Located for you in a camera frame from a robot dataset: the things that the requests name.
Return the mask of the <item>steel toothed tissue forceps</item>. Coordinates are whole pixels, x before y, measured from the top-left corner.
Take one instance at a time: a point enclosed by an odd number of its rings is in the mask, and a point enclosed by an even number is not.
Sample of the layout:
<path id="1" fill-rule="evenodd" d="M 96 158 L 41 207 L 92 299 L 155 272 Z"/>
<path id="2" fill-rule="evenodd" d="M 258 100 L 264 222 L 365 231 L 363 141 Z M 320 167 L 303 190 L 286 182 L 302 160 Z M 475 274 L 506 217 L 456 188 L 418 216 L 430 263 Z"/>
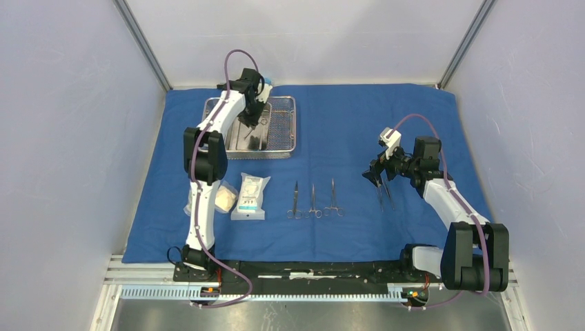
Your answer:
<path id="1" fill-rule="evenodd" d="M 385 192 L 386 192 L 386 195 L 388 197 L 388 200 L 390 201 L 391 208 L 393 209 L 393 211 L 396 211 L 395 202 L 394 202 L 393 196 L 392 196 L 392 194 L 390 192 L 390 188 L 388 186 L 387 180 L 382 180 L 382 185 L 383 185 L 383 187 L 385 189 Z"/>

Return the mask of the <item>metal mesh tray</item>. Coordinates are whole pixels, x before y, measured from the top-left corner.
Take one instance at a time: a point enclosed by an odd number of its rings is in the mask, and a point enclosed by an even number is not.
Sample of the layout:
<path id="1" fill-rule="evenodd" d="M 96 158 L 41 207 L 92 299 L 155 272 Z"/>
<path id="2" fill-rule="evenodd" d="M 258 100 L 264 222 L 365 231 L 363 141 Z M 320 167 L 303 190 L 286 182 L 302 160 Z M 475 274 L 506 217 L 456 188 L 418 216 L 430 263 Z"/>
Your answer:
<path id="1" fill-rule="evenodd" d="M 266 104 L 270 103 L 270 127 L 268 133 L 268 149 L 261 152 L 236 152 L 227 151 L 226 144 L 230 139 L 229 130 L 224 133 L 224 144 L 227 158 L 240 160 L 259 159 L 287 159 L 292 156 L 296 147 L 296 103 L 291 96 L 269 97 Z"/>

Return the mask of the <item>steel hemostat forceps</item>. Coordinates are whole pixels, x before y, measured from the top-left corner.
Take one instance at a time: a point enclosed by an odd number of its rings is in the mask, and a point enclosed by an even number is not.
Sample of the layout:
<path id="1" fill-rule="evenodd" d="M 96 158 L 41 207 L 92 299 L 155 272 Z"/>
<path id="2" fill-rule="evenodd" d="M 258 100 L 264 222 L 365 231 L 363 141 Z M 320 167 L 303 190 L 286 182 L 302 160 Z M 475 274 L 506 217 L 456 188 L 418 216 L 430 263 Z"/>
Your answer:
<path id="1" fill-rule="evenodd" d="M 331 179 L 331 196 L 330 196 L 330 205 L 323 209 L 323 215 L 325 217 L 331 216 L 336 214 L 339 217 L 343 217 L 345 215 L 344 209 L 341 208 L 337 203 L 337 194 L 335 189 L 335 179 Z"/>

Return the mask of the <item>blue surgical wrap cloth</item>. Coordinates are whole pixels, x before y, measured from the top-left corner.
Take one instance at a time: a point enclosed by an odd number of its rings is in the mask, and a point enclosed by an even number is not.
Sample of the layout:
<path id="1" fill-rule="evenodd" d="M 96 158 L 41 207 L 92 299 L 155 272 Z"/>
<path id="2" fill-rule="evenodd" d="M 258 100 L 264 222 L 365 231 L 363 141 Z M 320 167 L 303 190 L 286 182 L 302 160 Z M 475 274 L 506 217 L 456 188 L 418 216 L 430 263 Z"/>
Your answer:
<path id="1" fill-rule="evenodd" d="M 377 140 L 398 125 L 401 145 L 412 151 L 418 136 L 438 134 L 448 171 L 460 194 L 486 218 L 490 208 L 482 192 L 453 93 L 428 86 L 321 85 L 278 86 L 275 96 L 291 96 L 297 109 L 297 145 L 290 158 L 231 160 L 225 180 L 241 185 L 241 173 L 271 177 L 264 190 L 263 221 L 214 217 L 215 256 L 240 261 L 362 262 L 398 259 L 408 243 L 442 247 L 448 233 L 433 210 L 397 177 L 390 184 L 396 211 L 384 199 L 382 212 L 375 186 L 362 177 L 380 152 Z M 190 219 L 183 208 L 190 188 L 184 170 L 183 134 L 201 122 L 216 89 L 172 90 L 166 95 L 146 183 L 128 237 L 124 263 L 165 263 L 185 245 Z M 304 217 L 312 184 L 317 209 L 330 205 L 331 179 L 345 215 Z M 295 182 L 301 219 L 289 219 Z"/>

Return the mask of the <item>steel ring-handled forceps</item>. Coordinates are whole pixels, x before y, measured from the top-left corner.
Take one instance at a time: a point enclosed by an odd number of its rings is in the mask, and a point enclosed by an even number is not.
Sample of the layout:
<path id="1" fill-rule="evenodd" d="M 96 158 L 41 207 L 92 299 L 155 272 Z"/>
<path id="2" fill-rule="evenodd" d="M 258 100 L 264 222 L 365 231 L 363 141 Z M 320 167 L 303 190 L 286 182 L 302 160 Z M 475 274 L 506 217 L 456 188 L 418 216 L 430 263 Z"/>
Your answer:
<path id="1" fill-rule="evenodd" d="M 321 210 L 317 209 L 316 190 L 315 190 L 315 185 L 312 184 L 311 196 L 310 196 L 310 207 L 307 211 L 304 212 L 304 217 L 305 218 L 309 218 L 309 217 L 321 218 L 322 216 L 323 216 L 323 212 Z"/>

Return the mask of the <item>beige gauze packet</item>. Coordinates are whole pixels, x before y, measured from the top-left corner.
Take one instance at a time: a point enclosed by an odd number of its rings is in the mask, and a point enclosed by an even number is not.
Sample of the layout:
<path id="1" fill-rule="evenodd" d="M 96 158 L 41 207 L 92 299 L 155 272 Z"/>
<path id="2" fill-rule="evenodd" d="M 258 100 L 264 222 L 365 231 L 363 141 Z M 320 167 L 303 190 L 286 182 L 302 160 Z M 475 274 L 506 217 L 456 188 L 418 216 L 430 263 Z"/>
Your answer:
<path id="1" fill-rule="evenodd" d="M 235 206 L 239 191 L 227 181 L 222 181 L 215 197 L 215 210 L 219 213 L 229 213 Z"/>

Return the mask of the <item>steel surgical scissors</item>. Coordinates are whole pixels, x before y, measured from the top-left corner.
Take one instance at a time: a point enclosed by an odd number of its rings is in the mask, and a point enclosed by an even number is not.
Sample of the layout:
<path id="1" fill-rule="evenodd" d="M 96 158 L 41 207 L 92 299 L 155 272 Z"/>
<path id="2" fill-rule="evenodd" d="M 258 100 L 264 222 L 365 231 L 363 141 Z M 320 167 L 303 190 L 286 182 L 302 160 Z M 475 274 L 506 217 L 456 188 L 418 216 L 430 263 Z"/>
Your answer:
<path id="1" fill-rule="evenodd" d="M 303 217 L 302 212 L 298 209 L 298 198 L 299 198 L 299 186 L 298 182 L 295 182 L 293 190 L 293 203 L 292 208 L 286 212 L 286 216 L 289 219 L 301 219 Z"/>

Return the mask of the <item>white sterile packet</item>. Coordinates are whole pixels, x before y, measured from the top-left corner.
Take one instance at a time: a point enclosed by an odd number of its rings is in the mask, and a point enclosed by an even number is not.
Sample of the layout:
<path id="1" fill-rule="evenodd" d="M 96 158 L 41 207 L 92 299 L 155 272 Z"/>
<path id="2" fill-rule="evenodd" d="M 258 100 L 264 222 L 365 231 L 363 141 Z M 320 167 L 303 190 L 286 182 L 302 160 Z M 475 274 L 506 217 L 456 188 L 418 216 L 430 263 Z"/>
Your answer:
<path id="1" fill-rule="evenodd" d="M 263 221 L 266 212 L 262 208 L 264 190 L 271 177 L 256 177 L 245 172 L 241 173 L 241 187 L 237 204 L 231 212 L 232 221 Z"/>

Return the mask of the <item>green sterile packet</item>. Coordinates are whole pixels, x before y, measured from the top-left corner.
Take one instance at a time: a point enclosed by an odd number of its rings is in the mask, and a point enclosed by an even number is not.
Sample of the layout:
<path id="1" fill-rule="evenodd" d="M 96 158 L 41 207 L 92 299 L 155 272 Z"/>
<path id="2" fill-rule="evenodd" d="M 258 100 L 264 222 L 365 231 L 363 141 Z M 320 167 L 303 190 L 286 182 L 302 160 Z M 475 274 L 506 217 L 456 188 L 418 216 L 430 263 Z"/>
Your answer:
<path id="1" fill-rule="evenodd" d="M 189 190 L 188 192 L 187 201 L 183 208 L 183 211 L 187 216 L 190 216 L 192 213 L 192 190 Z"/>

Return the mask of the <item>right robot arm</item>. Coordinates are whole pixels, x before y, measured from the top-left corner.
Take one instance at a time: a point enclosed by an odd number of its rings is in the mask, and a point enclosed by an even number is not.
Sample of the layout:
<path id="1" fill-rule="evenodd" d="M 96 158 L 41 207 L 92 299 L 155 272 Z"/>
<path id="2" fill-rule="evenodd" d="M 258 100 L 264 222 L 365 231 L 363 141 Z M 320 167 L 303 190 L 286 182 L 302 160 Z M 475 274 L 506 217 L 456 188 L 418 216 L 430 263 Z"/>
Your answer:
<path id="1" fill-rule="evenodd" d="M 407 244 L 398 263 L 400 276 L 416 281 L 429 272 L 439 277 L 449 290 L 505 291 L 509 231 L 478 213 L 460 194 L 451 175 L 440 168 L 441 140 L 418 136 L 411 153 L 402 148 L 398 132 L 380 134 L 378 143 L 384 151 L 370 162 L 363 177 L 377 188 L 386 188 L 397 176 L 409 179 L 448 231 L 442 248 Z"/>

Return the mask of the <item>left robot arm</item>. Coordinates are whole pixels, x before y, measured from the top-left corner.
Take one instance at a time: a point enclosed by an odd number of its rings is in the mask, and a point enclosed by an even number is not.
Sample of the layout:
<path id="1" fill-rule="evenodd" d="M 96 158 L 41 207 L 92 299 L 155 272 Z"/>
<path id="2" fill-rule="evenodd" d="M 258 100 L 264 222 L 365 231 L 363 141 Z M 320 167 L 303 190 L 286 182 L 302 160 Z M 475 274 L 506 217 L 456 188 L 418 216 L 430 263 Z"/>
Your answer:
<path id="1" fill-rule="evenodd" d="M 271 87 L 252 68 L 244 68 L 237 80 L 217 86 L 221 96 L 215 107 L 195 128 L 184 131 L 184 165 L 190 179 L 191 212 L 181 262 L 200 281 L 217 271 L 212 249 L 215 197 L 228 166 L 225 136 L 235 120 L 255 127 L 264 111 Z"/>

